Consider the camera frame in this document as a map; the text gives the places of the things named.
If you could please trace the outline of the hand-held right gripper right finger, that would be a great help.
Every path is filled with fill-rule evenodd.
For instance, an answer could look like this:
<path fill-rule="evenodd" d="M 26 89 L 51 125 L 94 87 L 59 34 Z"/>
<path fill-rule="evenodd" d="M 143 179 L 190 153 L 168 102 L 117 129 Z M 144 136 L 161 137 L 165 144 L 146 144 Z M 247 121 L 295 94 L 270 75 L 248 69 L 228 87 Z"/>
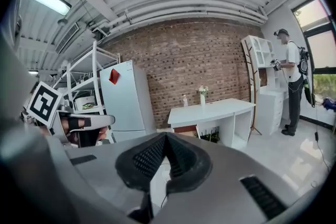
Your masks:
<path fill-rule="evenodd" d="M 212 171 L 197 189 L 169 195 L 157 214 L 158 223 L 267 223 L 240 181 L 247 176 L 256 176 L 286 207 L 270 223 L 290 223 L 309 207 L 310 192 L 298 196 L 279 175 L 245 153 L 189 136 L 179 137 L 208 153 Z"/>

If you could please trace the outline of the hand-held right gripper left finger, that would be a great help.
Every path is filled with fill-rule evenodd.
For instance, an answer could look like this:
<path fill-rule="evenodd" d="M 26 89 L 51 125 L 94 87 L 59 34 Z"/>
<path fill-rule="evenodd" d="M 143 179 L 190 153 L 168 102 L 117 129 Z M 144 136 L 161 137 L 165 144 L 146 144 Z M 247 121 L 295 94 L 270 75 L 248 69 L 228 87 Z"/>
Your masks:
<path fill-rule="evenodd" d="M 166 133 L 120 143 L 65 148 L 85 186 L 113 209 L 134 220 L 167 220 L 168 181 L 162 175 L 167 157 Z"/>

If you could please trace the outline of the person's left hand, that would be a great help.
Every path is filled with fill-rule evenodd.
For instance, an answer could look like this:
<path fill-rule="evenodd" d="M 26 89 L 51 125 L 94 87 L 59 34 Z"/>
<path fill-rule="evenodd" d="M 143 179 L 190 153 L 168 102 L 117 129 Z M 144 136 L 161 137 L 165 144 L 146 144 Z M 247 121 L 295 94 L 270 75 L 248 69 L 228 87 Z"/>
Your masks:
<path fill-rule="evenodd" d="M 67 139 L 71 144 L 78 147 L 95 146 L 98 141 L 106 138 L 107 130 L 107 127 L 103 127 L 95 130 L 71 132 L 68 134 Z"/>

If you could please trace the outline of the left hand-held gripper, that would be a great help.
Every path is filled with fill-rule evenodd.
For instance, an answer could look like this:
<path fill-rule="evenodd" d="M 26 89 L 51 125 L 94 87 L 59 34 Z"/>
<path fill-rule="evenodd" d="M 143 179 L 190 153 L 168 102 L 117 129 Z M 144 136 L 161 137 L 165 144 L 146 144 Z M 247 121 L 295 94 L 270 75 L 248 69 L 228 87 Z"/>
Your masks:
<path fill-rule="evenodd" d="M 69 143 L 70 131 L 99 130 L 115 123 L 112 115 L 72 114 L 62 94 L 42 81 L 34 85 L 26 110 L 40 134 L 62 143 Z"/>

